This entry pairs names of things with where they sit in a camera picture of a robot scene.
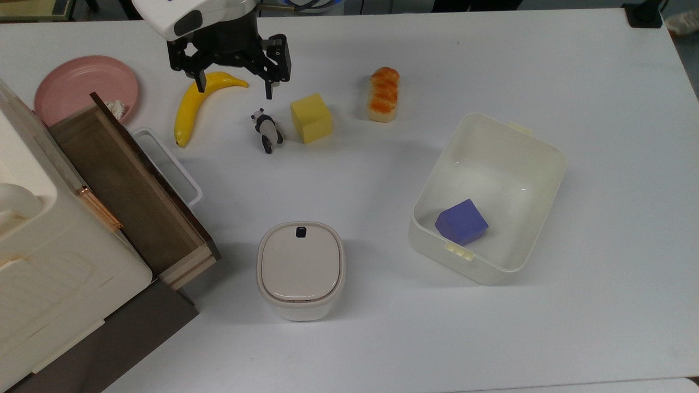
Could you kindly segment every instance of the blue cube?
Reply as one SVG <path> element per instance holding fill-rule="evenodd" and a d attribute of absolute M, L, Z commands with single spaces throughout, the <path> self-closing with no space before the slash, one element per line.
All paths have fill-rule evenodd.
<path fill-rule="evenodd" d="M 435 227 L 442 236 L 458 245 L 467 245 L 483 236 L 488 223 L 470 199 L 439 214 Z"/>

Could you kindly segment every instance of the bread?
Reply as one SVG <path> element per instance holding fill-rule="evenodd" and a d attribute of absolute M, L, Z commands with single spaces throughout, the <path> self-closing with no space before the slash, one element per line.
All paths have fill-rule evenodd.
<path fill-rule="evenodd" d="M 401 76 L 394 69 L 381 67 L 371 76 L 371 91 L 366 104 L 369 119 L 375 122 L 390 122 L 396 116 L 398 104 L 398 81 Z"/>

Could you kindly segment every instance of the yellow sponge block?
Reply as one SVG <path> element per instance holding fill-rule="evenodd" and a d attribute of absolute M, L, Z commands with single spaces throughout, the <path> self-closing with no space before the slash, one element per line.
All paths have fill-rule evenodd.
<path fill-rule="evenodd" d="M 291 103 L 291 121 L 304 143 L 333 133 L 333 118 L 318 93 Z"/>

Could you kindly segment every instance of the panda figurine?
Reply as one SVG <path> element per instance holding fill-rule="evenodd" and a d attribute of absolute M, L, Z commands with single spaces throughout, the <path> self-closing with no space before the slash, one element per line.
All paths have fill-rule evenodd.
<path fill-rule="evenodd" d="M 272 154 L 272 146 L 281 145 L 284 142 L 282 133 L 277 129 L 277 125 L 272 120 L 272 117 L 264 114 L 263 108 L 260 108 L 250 117 L 255 123 L 255 131 L 262 135 L 262 146 L 265 153 Z"/>

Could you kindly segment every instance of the pink bowl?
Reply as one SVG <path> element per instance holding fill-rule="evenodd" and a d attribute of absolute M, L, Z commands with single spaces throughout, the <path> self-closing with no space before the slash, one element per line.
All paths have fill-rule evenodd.
<path fill-rule="evenodd" d="M 51 71 L 41 81 L 34 95 L 34 111 L 52 126 L 92 105 L 90 93 L 102 101 L 121 101 L 124 124 L 133 115 L 138 100 L 138 81 L 134 72 L 119 60 L 107 56 L 72 59 Z"/>

